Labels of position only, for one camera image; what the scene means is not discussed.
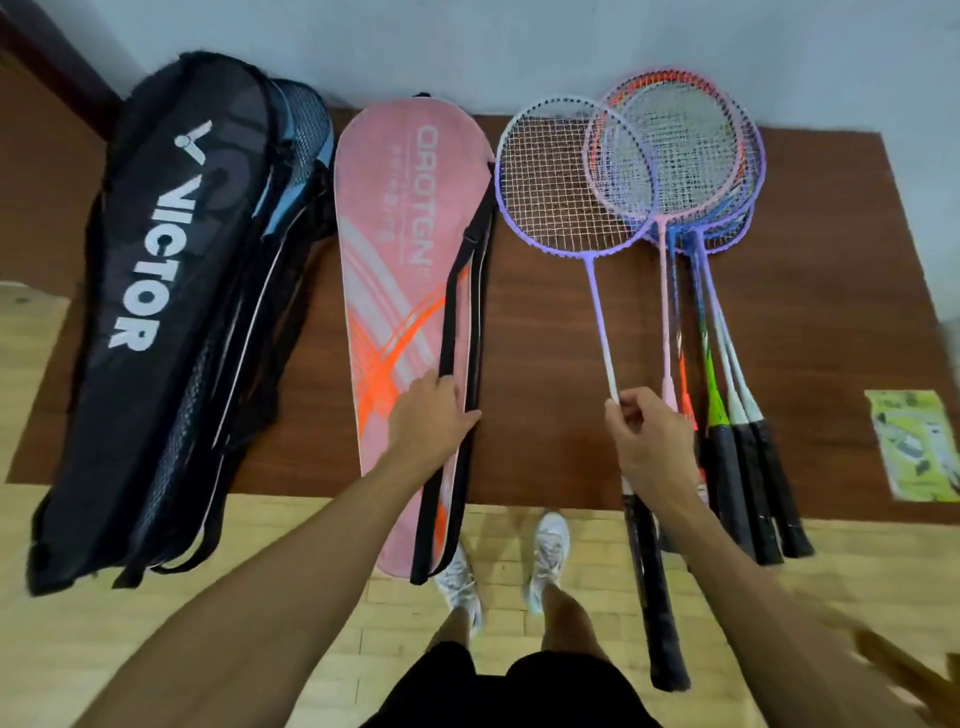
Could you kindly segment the person's left forearm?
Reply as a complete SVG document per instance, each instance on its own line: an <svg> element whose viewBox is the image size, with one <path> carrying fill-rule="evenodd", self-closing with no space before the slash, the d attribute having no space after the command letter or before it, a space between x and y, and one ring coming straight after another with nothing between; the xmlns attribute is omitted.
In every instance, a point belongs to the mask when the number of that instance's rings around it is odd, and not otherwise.
<svg viewBox="0 0 960 728"><path fill-rule="evenodd" d="M389 531L437 468L389 447L329 504L169 616L75 728L283 728Z"/></svg>

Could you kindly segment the person's right leg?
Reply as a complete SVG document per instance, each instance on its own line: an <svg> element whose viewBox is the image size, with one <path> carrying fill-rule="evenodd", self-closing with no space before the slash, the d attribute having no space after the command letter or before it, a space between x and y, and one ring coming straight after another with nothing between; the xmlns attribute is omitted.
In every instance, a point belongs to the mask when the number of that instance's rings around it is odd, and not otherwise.
<svg viewBox="0 0 960 728"><path fill-rule="evenodd" d="M544 634L541 651L576 653L609 663L594 625L584 607L557 584L547 582L541 589Z"/></svg>

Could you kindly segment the person's leg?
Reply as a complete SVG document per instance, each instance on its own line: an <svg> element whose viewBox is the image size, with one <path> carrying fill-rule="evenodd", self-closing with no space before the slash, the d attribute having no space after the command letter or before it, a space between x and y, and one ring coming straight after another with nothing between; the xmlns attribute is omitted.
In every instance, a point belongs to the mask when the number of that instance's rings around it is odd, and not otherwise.
<svg viewBox="0 0 960 728"><path fill-rule="evenodd" d="M541 589L544 634L541 651L576 653L609 663L594 625L584 607L557 584L547 582Z"/></svg>
<svg viewBox="0 0 960 728"><path fill-rule="evenodd" d="M425 653L443 645L469 651L474 630L474 613L466 606L453 607L429 640Z"/></svg>

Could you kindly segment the orange badminton racket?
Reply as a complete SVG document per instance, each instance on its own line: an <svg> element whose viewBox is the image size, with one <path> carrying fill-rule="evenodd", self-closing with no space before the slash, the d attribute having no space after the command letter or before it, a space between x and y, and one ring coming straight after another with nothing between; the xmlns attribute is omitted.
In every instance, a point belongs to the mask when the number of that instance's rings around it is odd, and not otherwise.
<svg viewBox="0 0 960 728"><path fill-rule="evenodd" d="M674 235L725 200L746 167L739 114L716 85L678 67L656 67L622 80L607 106L636 128L653 153L658 203L653 229L658 253L666 404L698 429L690 396L677 293Z"/></svg>

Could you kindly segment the person's right forearm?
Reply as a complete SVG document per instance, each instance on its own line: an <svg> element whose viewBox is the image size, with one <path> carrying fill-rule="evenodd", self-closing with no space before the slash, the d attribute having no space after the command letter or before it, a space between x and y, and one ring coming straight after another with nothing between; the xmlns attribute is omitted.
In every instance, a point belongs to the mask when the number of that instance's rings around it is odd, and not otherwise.
<svg viewBox="0 0 960 728"><path fill-rule="evenodd" d="M749 558L690 486L642 500L688 564L769 728L929 728Z"/></svg>

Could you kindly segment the pink racket cover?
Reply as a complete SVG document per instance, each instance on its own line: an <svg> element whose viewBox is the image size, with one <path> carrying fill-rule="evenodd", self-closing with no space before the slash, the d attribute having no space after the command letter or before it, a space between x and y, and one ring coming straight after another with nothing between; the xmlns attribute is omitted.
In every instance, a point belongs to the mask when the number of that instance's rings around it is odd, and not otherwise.
<svg viewBox="0 0 960 728"><path fill-rule="evenodd" d="M428 95L375 103L342 131L334 198L362 475L424 374L450 376L459 407L479 409L494 168L474 117Z"/></svg>

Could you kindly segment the pink badminton racket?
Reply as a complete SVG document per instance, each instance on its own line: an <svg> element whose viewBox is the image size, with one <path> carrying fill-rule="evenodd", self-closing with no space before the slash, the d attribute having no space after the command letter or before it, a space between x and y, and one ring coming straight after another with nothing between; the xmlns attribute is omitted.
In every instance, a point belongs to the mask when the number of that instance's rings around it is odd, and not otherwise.
<svg viewBox="0 0 960 728"><path fill-rule="evenodd" d="M621 82L606 95L608 111L590 130L588 170L599 177L600 167L620 173L626 164L627 139L613 131L614 113L622 116L650 151L657 189L655 213L651 213L658 251L661 296L663 379L661 396L667 406L688 419L696 429L687 384L680 315L673 303L676 291L676 254L669 234L706 207L714 197L700 181L700 151L706 143L696 141L700 109L707 115L715 106L721 114L726 103L718 101L715 88L702 77L676 68L646 72Z"/></svg>

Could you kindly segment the person's white right shoe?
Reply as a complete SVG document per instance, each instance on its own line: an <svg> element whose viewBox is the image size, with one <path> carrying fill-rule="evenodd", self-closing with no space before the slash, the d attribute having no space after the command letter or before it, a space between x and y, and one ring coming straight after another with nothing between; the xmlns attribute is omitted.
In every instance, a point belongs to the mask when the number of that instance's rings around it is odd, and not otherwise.
<svg viewBox="0 0 960 728"><path fill-rule="evenodd" d="M544 594L547 587L560 588L570 547L567 520L558 512L545 513L534 528L533 565L525 590L525 598L533 614L545 614Z"/></svg>

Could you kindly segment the person's white shoe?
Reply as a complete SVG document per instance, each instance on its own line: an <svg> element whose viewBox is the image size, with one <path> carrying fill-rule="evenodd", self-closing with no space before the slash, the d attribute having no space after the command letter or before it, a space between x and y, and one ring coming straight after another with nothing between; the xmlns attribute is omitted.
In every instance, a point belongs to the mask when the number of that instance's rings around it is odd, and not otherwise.
<svg viewBox="0 0 960 728"><path fill-rule="evenodd" d="M544 594L547 587L560 588L570 547L567 520L558 512L545 513L534 528L533 565L525 590L525 598L533 614L545 614Z"/></svg>
<svg viewBox="0 0 960 728"><path fill-rule="evenodd" d="M449 612L460 609L467 614L470 635L477 634L483 624L483 607L479 589L466 549L458 542L447 567L434 577Z"/></svg>

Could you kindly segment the blue green badminton racket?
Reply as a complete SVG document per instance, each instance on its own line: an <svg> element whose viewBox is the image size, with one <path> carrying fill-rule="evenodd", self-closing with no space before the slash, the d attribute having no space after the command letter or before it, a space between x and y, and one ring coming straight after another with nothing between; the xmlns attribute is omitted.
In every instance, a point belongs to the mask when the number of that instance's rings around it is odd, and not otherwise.
<svg viewBox="0 0 960 728"><path fill-rule="evenodd" d="M688 210L668 212L666 204L654 216L658 251L659 293L661 297L663 380L661 394L666 404L678 411L694 429L694 456L701 466L699 493L722 526L750 559L756 559L746 493L739 468L735 434L727 407L719 391L714 369L713 348L703 292L706 263L702 253L701 219L707 211L703 204ZM706 419L698 425L690 397L687 364L682 333L682 315L677 283L677 247L690 260L695 310L701 342L702 365L706 385Z"/></svg>

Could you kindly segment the person's white left shoe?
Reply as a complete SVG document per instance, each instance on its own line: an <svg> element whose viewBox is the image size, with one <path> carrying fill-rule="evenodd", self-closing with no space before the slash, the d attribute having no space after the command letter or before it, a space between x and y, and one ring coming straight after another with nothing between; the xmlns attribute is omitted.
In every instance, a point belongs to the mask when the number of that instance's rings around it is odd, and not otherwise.
<svg viewBox="0 0 960 728"><path fill-rule="evenodd" d="M449 612L460 609L467 614L470 635L477 634L483 624L483 607L479 589L466 549L458 542L447 567L434 577Z"/></svg>

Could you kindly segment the person's left leg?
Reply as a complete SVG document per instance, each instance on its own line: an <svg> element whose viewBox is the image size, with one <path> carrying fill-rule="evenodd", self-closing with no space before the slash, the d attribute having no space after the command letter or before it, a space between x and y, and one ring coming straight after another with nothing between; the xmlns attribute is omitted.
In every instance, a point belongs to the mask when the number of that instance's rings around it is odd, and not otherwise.
<svg viewBox="0 0 960 728"><path fill-rule="evenodd" d="M429 640L425 653L443 645L469 651L474 630L474 613L466 606L453 607Z"/></svg>

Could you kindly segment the black racket bag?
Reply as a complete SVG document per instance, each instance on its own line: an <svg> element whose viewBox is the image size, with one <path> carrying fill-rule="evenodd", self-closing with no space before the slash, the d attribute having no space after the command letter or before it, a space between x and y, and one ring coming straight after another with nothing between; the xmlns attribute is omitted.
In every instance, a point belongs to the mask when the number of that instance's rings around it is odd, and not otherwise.
<svg viewBox="0 0 960 728"><path fill-rule="evenodd" d="M194 51L143 79L85 232L64 446L33 513L34 598L103 570L135 589L217 549L251 443L279 415L309 261L336 234L335 130L309 85Z"/></svg>

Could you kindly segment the person's left hand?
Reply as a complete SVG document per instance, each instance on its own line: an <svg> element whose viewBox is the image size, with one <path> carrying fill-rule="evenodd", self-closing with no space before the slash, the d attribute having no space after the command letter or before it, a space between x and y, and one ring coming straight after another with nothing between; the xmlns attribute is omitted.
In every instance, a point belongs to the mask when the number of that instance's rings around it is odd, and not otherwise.
<svg viewBox="0 0 960 728"><path fill-rule="evenodd" d="M443 413L469 411L458 400L453 375L429 370L397 399L389 417L386 456L411 482L426 483L455 455L443 455Z"/></svg>

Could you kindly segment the purple white-shaft badminton racket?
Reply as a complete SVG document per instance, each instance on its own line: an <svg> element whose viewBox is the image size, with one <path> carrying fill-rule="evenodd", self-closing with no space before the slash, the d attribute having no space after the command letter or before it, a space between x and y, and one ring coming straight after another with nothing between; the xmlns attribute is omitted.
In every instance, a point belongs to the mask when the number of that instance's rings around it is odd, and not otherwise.
<svg viewBox="0 0 960 728"><path fill-rule="evenodd" d="M619 389L595 273L600 258L631 247L659 208L655 158L636 126L605 103L556 95L510 119L496 151L500 213L527 244L582 261L610 397ZM620 491L650 663L659 691L691 688L666 579L656 520L625 477Z"/></svg>

